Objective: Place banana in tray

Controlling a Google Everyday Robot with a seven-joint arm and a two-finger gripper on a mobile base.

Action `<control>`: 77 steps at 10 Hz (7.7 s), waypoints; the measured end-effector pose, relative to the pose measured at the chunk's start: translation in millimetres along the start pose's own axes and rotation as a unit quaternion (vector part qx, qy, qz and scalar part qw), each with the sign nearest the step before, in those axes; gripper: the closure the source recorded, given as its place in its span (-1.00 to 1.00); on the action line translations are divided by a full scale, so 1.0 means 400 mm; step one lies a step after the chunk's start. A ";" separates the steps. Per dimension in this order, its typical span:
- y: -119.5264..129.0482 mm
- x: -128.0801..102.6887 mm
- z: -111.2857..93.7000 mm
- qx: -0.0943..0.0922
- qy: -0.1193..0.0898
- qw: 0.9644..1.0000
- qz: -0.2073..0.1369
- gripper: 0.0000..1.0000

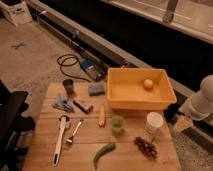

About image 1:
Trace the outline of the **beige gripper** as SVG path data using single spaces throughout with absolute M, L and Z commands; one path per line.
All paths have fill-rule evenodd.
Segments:
M 173 130 L 176 133 L 181 133 L 184 130 L 193 126 L 193 120 L 188 116 L 177 116 L 173 121 Z

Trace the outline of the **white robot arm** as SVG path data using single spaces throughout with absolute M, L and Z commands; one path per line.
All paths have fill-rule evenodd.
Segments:
M 174 130 L 178 133 L 190 128 L 194 121 L 201 121 L 213 114 L 213 75 L 202 79 L 200 90 L 190 95 L 178 111 L 182 113 L 174 124 Z

